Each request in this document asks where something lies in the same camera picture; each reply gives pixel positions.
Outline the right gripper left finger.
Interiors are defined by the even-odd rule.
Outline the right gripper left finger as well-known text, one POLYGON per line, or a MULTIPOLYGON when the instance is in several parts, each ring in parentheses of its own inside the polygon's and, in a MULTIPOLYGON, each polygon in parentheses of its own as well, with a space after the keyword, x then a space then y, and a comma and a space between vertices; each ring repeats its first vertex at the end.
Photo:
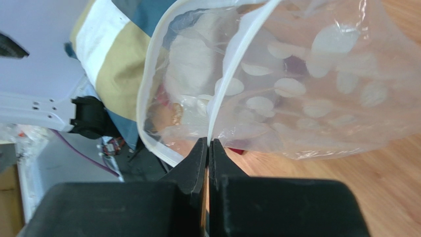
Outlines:
POLYGON ((203 237, 208 147, 158 181, 62 183, 41 200, 25 237, 203 237))

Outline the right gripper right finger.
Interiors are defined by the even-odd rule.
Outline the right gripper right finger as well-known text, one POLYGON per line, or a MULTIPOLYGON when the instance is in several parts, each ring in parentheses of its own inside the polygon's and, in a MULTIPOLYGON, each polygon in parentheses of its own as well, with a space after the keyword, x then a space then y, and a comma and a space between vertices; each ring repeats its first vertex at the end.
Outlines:
POLYGON ((212 237, 368 237, 352 191, 326 179, 248 176, 221 142, 209 147, 212 237))

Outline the clear polka dot zip bag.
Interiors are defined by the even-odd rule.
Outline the clear polka dot zip bag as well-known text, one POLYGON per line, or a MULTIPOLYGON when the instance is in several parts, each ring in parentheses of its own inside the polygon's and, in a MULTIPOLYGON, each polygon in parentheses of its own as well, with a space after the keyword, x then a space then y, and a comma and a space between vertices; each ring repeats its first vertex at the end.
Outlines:
POLYGON ((374 150, 421 131, 421 49, 379 0, 177 0, 148 47, 137 129, 172 165, 200 138, 292 159, 374 150), (227 11, 240 20, 214 94, 171 102, 178 31, 227 11))

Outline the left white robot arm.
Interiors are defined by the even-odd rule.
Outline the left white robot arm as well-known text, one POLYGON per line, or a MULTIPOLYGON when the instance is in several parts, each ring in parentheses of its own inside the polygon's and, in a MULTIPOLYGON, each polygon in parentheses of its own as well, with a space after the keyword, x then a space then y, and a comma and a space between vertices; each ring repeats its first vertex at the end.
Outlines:
POLYGON ((64 98, 2 92, 0 120, 40 126, 53 132, 79 134, 93 140, 103 136, 120 136, 86 76, 82 76, 74 90, 64 98))

